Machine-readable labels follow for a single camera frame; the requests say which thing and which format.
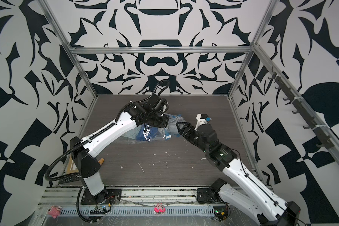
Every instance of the pink plush toy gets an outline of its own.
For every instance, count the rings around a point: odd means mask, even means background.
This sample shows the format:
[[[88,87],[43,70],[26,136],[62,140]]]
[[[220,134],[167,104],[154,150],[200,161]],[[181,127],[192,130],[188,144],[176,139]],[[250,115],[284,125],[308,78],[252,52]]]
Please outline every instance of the pink plush toy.
[[[48,214],[55,219],[57,218],[57,216],[60,215],[60,211],[61,211],[61,206],[52,206],[48,210]]]
[[[155,207],[154,207],[154,212],[156,213],[164,213],[166,211],[166,208],[161,204],[157,204]]]

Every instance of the black cable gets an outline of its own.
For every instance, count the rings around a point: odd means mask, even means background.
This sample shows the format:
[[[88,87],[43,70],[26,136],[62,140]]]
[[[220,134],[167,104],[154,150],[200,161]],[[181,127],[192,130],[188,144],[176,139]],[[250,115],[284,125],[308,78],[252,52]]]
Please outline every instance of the black cable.
[[[157,89],[157,87],[159,86],[159,84],[161,84],[162,82],[166,82],[167,85],[166,85],[163,89],[161,89],[161,90],[159,91],[158,96],[160,96],[161,93],[162,93],[165,89],[167,89],[167,88],[170,86],[170,81],[168,81],[167,79],[163,79],[163,80],[159,81],[159,83],[158,83],[157,86],[156,86],[156,89]]]
[[[104,129],[100,130],[98,133],[95,133],[93,136],[90,137],[90,139],[96,138],[97,136],[101,135],[102,133],[104,133],[105,131],[107,131],[108,129],[110,129],[111,127],[113,127],[115,125],[115,123],[111,123],[108,126],[106,126]],[[74,146],[73,148],[71,148],[69,151],[64,152],[59,158],[57,158],[47,169],[47,171],[45,172],[44,178],[47,181],[56,181],[56,180],[60,180],[66,177],[70,177],[73,175],[76,176],[80,176],[80,173],[71,173],[71,174],[65,174],[65,175],[61,175],[61,176],[57,176],[57,177],[50,177],[50,172],[53,170],[53,168],[55,167],[55,165],[57,165],[60,160],[64,157],[66,157],[68,154],[71,154],[72,152],[78,150],[80,147],[83,147],[86,143],[88,143],[89,140],[85,140],[79,144],[77,144],[76,146]]]
[[[122,114],[122,112],[124,111],[124,109],[126,109],[129,105],[131,105],[132,103],[131,102],[129,102],[129,103],[127,103],[126,105],[124,105],[122,108],[121,108],[121,110],[119,110],[119,112],[118,112],[118,114],[117,114],[117,117],[116,117],[116,119],[115,119],[115,121],[117,122],[118,120],[119,120],[119,117],[121,116],[121,114]]]
[[[107,211],[104,211],[103,213],[101,213],[101,214],[106,214],[106,213],[108,213],[108,212],[110,212],[112,210],[112,206],[110,206],[109,207],[109,210],[107,210]]]
[[[83,187],[81,187],[81,188],[79,189],[78,196],[77,196],[77,203],[76,203],[77,213],[78,213],[78,215],[79,215],[79,218],[82,219],[83,221],[87,222],[87,223],[95,223],[95,222],[98,222],[99,219],[95,219],[95,220],[93,220],[93,219],[88,219],[88,218],[83,217],[83,215],[81,214],[81,212],[80,212],[80,210],[79,210],[79,197],[80,197],[80,193],[82,192],[82,190],[83,190]]]
[[[255,183],[255,181],[253,181],[249,176],[248,176],[248,174],[245,172],[245,169],[244,169],[244,166],[242,165],[242,161],[241,161],[241,156],[240,156],[240,153],[239,153],[239,151],[238,150],[235,150],[235,149],[232,149],[232,148],[230,148],[231,150],[233,150],[233,151],[236,151],[238,154],[239,154],[239,159],[240,159],[240,163],[241,163],[241,167],[242,167],[242,170],[244,171],[244,173],[245,173],[245,177],[246,178],[249,178],[254,184],[256,184],[256,186],[257,187],[259,187],[264,193],[265,193],[265,195],[267,195],[269,198],[270,198],[270,200],[271,201],[273,201],[274,202],[274,204],[275,205],[277,205],[278,207],[280,207],[280,209],[282,209],[282,210],[284,210],[284,212],[286,212],[287,214],[289,214],[290,216],[292,216],[293,218],[295,218],[295,219],[297,219],[298,221],[300,221],[301,223],[303,223],[305,226],[306,226],[306,224],[302,221],[302,220],[300,220],[299,218],[297,218],[296,216],[294,216],[294,215],[292,215],[291,213],[289,213],[288,211],[286,211],[285,209],[283,209],[280,205],[278,205],[257,183]]]
[[[230,210],[230,207],[228,206],[228,202],[212,202],[212,203],[221,203],[221,204],[225,204],[227,206],[227,209],[228,209],[228,213],[227,213],[227,216],[226,218],[228,218],[230,215],[231,215],[231,210]],[[215,214],[215,217],[220,217],[221,216],[221,213],[218,213],[218,214]]]

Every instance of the patterned wallpaper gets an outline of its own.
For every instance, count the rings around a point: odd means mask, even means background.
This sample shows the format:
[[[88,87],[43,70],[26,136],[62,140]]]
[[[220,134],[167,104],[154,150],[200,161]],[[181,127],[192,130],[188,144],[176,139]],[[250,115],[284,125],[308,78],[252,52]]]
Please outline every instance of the patterned wallpaper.
[[[280,0],[260,41],[339,137],[339,0]],[[267,184],[305,223],[339,224],[339,165],[254,55],[234,101]]]
[[[125,53],[78,57],[98,94],[149,94],[162,79],[171,83],[165,94],[227,94],[245,54]]]
[[[339,0],[281,0],[260,45],[339,137]]]
[[[0,0],[0,225],[28,222],[92,100],[37,2]]]
[[[252,41],[269,0],[48,3],[72,46],[239,46]]]
[[[50,0],[73,47],[248,46],[269,0]],[[242,53],[84,54],[99,94],[226,94]]]

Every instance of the transparent plastic bag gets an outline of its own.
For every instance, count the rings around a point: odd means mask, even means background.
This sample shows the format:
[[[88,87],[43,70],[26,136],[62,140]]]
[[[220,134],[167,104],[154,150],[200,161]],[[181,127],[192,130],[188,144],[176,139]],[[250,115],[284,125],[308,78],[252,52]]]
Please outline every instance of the transparent plastic bag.
[[[179,133],[176,127],[177,122],[184,122],[184,118],[181,115],[170,115],[168,125],[166,128],[151,127],[148,124],[142,124],[130,131],[124,133],[113,143],[118,144],[139,144],[144,142],[152,142],[155,140],[168,140],[172,137],[179,137]]]

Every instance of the wooden floor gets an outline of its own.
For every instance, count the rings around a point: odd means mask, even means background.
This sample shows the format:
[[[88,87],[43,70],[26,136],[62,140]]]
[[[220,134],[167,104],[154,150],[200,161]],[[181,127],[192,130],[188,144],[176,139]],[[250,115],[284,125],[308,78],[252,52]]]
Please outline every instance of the wooden floor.
[[[169,114],[181,114],[196,124],[198,113],[208,114],[218,139],[240,152],[248,162],[234,116],[225,96],[161,96],[169,103]],[[118,111],[130,100],[141,96],[100,95],[90,116],[83,136],[93,133],[112,121]],[[106,186],[209,186],[217,178],[236,184],[217,168],[211,166],[205,154],[182,137],[144,144],[110,144],[98,156],[105,162],[100,174]],[[71,182],[63,185],[81,185]]]

